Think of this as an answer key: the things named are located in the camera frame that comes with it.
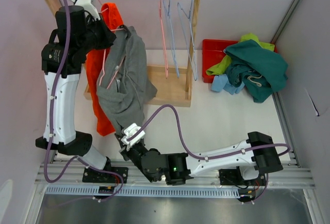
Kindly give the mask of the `orange shorts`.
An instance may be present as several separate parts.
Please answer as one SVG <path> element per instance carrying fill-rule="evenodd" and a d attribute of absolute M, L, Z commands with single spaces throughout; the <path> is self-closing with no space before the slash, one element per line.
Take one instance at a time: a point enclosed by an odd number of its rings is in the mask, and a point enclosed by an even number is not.
<path fill-rule="evenodd" d="M 123 25 L 122 17 L 115 3 L 104 3 L 101 7 L 101 14 L 109 29 L 116 29 Z M 109 51 L 110 48 L 106 50 L 92 50 L 88 53 L 86 60 L 86 75 L 92 99 L 93 112 L 96 116 L 96 131 L 101 136 L 107 136 L 115 131 L 111 122 L 103 112 L 96 94 L 97 80 Z"/>

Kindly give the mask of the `grey shorts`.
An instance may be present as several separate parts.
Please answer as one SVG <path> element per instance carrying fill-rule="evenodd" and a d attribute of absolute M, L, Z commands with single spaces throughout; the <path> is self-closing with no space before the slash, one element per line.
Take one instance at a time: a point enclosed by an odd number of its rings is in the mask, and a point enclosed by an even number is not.
<path fill-rule="evenodd" d="M 144 105 L 157 94 L 157 88 L 147 74 L 145 44 L 133 26 L 126 44 L 126 56 L 109 89 L 98 87 L 98 102 L 115 129 L 121 131 L 132 123 L 141 126 L 144 120 Z"/>

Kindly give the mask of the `blue wire hanger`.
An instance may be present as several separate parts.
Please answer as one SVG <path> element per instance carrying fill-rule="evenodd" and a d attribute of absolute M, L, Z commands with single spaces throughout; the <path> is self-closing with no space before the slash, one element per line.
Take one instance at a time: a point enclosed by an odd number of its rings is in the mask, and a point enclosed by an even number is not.
<path fill-rule="evenodd" d="M 180 26 L 183 31 L 184 41 L 186 44 L 186 49 L 188 51 L 188 61 L 190 62 L 190 66 L 192 69 L 193 79 L 195 81 L 198 80 L 198 73 L 197 73 L 197 65 L 195 60 L 195 46 L 194 46 L 194 38 L 193 38 L 193 30 L 192 30 L 192 12 L 193 12 L 193 2 L 194 0 L 190 0 L 190 8 L 188 12 L 185 12 L 184 8 L 181 6 L 180 2 L 177 3 L 177 12 L 180 21 Z M 186 34 L 186 30 L 184 28 L 184 21 L 183 19 L 186 18 L 189 24 L 189 38 Z"/>
<path fill-rule="evenodd" d="M 171 20 L 171 0 L 168 0 L 167 7 L 165 5 L 165 0 L 163 0 L 163 5 L 164 5 L 164 13 L 166 16 L 166 25 L 167 25 L 167 29 L 169 32 L 168 36 L 170 38 L 170 49 L 171 49 L 172 59 L 173 59 L 173 63 L 174 63 L 176 76 L 177 76 L 177 78 L 179 78 L 180 74 L 179 74 L 179 68 L 178 68 L 177 60 L 176 60 L 174 29 L 173 29 L 172 20 Z"/>

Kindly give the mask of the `light blue shorts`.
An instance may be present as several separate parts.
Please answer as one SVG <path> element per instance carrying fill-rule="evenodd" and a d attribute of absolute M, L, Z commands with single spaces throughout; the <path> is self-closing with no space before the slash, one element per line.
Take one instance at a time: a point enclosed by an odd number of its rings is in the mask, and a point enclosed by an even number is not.
<path fill-rule="evenodd" d="M 216 75 L 213 78 L 213 82 L 211 84 L 211 91 L 213 92 L 221 92 L 222 90 L 228 92 L 231 95 L 239 94 L 242 89 L 245 87 L 245 84 L 242 83 L 239 87 L 235 87 L 232 85 L 226 74 Z"/>

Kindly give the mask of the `lime green shorts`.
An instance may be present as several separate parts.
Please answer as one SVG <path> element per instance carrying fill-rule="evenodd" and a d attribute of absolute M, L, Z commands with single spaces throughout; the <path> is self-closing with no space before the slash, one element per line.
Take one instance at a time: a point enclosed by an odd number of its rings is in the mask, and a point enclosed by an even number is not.
<path fill-rule="evenodd" d="M 270 50 L 273 52 L 275 51 L 274 44 L 260 41 L 258 36 L 253 33 L 242 35 L 239 41 L 205 39 L 203 41 L 202 64 L 203 69 L 205 70 L 205 75 L 214 76 L 224 74 L 226 69 L 232 62 L 230 56 L 225 54 L 225 49 L 230 45 L 245 42 L 248 40 L 255 41 L 263 49 Z"/>

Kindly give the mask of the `teal shorts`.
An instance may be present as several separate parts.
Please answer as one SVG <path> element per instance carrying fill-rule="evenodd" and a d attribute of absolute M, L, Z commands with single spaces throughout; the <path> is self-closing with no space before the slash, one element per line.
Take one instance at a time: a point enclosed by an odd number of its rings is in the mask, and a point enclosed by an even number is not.
<path fill-rule="evenodd" d="M 244 84 L 255 103 L 286 86 L 288 64 L 274 51 L 264 49 L 254 40 L 230 45 L 225 54 L 231 58 L 225 74 L 234 87 Z"/>

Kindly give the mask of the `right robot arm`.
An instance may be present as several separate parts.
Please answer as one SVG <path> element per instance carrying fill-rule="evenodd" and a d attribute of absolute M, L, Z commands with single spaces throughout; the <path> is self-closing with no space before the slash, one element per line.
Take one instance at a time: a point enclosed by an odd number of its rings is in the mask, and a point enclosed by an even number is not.
<path fill-rule="evenodd" d="M 151 182 L 162 179 L 168 185 L 184 185 L 187 180 L 216 169 L 232 169 L 240 184 L 248 184 L 260 174 L 283 169 L 271 136 L 250 132 L 239 143 L 208 152 L 162 154 L 157 149 L 147 149 L 140 139 L 130 145 L 125 136 L 116 136 L 120 153 L 125 161 L 131 161 Z"/>

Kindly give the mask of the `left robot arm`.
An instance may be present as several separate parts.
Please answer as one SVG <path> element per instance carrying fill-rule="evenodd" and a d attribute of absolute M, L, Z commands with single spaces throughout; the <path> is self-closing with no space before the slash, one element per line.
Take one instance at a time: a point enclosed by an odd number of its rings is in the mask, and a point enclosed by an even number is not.
<path fill-rule="evenodd" d="M 41 52 L 42 71 L 47 88 L 47 121 L 36 147 L 78 156 L 95 168 L 94 177 L 105 183 L 111 179 L 111 161 L 92 144 L 92 135 L 79 132 L 74 125 L 75 93 L 87 54 L 108 49 L 116 39 L 98 11 L 70 5 L 55 14 L 57 28 Z"/>

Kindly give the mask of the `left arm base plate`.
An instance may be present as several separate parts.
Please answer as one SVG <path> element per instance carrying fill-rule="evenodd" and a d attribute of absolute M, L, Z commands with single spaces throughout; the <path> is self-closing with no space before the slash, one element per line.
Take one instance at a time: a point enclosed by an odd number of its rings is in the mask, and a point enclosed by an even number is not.
<path fill-rule="evenodd" d="M 118 175 L 120 175 L 123 179 L 123 184 L 127 183 L 128 178 L 128 167 L 112 167 L 112 172 L 116 173 L 116 175 L 109 174 L 109 173 L 103 173 L 98 172 L 95 170 L 92 170 L 90 168 L 85 168 L 83 173 L 82 181 L 84 183 L 121 183 L 120 178 Z"/>

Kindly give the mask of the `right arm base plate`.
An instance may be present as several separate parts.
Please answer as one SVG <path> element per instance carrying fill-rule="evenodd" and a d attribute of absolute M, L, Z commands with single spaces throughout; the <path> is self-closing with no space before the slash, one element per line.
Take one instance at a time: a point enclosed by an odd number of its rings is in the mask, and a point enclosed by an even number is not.
<path fill-rule="evenodd" d="M 220 185 L 223 186 L 265 186 L 266 176 L 259 174 L 256 179 L 245 180 L 243 179 L 239 168 L 236 169 L 220 169 L 219 170 Z"/>

